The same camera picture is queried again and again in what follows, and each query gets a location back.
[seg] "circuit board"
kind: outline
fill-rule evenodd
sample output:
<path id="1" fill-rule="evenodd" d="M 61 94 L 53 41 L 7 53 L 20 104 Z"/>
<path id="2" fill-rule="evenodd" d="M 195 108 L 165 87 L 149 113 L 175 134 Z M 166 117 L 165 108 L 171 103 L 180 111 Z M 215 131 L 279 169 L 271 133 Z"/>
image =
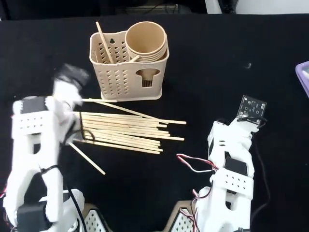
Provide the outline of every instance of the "circuit board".
<path id="1" fill-rule="evenodd" d="M 248 116 L 261 118 L 264 115 L 265 108 L 266 108 L 266 102 L 243 95 L 237 113 L 237 118 L 243 118 Z M 256 125 L 260 124 L 260 120 L 255 118 L 248 118 L 247 121 L 252 122 Z"/>

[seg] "robotic arm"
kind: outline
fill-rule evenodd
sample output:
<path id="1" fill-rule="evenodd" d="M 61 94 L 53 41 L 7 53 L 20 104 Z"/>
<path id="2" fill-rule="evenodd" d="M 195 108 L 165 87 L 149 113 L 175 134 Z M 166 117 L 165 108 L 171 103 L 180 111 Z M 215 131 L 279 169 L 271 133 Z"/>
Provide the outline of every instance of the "robotic arm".
<path id="1" fill-rule="evenodd" d="M 58 169 L 61 144 L 80 128 L 75 105 L 81 105 L 79 90 L 89 75 L 82 69 L 64 65 L 56 75 L 54 92 L 48 97 L 28 97 L 13 104 L 13 163 L 3 206 L 9 221 L 19 232 L 68 231 L 78 218 L 72 199 L 63 191 Z M 41 173 L 47 196 L 36 204 L 25 204 L 24 196 L 36 173 Z M 72 190 L 82 210 L 83 194 Z"/>
<path id="2" fill-rule="evenodd" d="M 229 124 L 215 121 L 208 136 L 209 160 L 218 167 L 196 203 L 201 232 L 234 232 L 250 228 L 254 167 L 249 148 L 252 133 L 265 124 L 266 103 L 243 96 L 237 117 Z"/>

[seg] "black tablecloth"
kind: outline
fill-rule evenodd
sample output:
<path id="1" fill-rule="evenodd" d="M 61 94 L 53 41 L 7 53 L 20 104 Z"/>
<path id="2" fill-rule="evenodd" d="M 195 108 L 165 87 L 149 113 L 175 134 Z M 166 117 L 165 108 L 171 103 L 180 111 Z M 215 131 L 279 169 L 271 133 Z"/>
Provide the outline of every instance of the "black tablecloth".
<path id="1" fill-rule="evenodd" d="M 72 18 L 0 23 L 0 155 L 1 186 L 11 168 L 12 102 L 52 93 L 53 73 L 64 62 L 91 72 L 85 97 L 98 98 L 99 87 L 89 61 L 89 38 L 98 18 Z M 126 30 L 152 20 L 169 39 L 170 57 L 157 101 L 118 105 L 159 118 L 186 120 L 170 125 L 184 142 L 163 141 L 164 152 L 151 155 L 94 145 L 78 145 L 107 175 L 102 176 L 70 147 L 60 165 L 85 201 L 98 206 L 115 232 L 164 228 L 178 200 L 192 198 L 191 189 L 209 185 L 209 174 L 196 174 L 175 158 L 178 152 L 207 156 L 207 136 L 215 119 L 232 120 L 243 94 L 268 103 L 268 123 L 257 134 L 272 200 L 253 231 L 296 231 L 306 221 L 309 191 L 308 98 L 295 66 L 309 59 L 309 15 L 178 15 L 117 16 L 99 21 L 105 32 Z M 86 103 L 84 111 L 106 111 Z M 256 154 L 252 209 L 266 200 Z M 26 195 L 38 200 L 45 189 L 39 178 Z"/>

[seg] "stacked paper cups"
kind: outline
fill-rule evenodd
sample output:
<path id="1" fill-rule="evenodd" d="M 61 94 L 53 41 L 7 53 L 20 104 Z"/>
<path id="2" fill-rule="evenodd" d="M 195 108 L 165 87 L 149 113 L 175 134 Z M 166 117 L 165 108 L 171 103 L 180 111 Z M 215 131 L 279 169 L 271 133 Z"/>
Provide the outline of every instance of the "stacked paper cups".
<path id="1" fill-rule="evenodd" d="M 139 56 L 137 62 L 151 63 L 163 59 L 168 48 L 164 29 L 154 22 L 139 22 L 131 26 L 125 35 L 127 52 L 131 59 Z M 156 69 L 141 70 L 145 81 L 152 81 Z"/>

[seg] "perforated metal base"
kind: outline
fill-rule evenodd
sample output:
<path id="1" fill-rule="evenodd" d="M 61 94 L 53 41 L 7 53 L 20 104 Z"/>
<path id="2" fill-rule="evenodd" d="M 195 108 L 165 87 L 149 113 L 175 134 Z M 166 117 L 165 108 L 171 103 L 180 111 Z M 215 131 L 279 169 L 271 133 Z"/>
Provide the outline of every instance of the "perforated metal base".
<path id="1" fill-rule="evenodd" d="M 90 210 L 85 218 L 87 232 L 106 232 L 103 223 L 96 210 Z"/>
<path id="2" fill-rule="evenodd" d="M 170 232 L 193 232 L 193 221 L 179 211 Z"/>

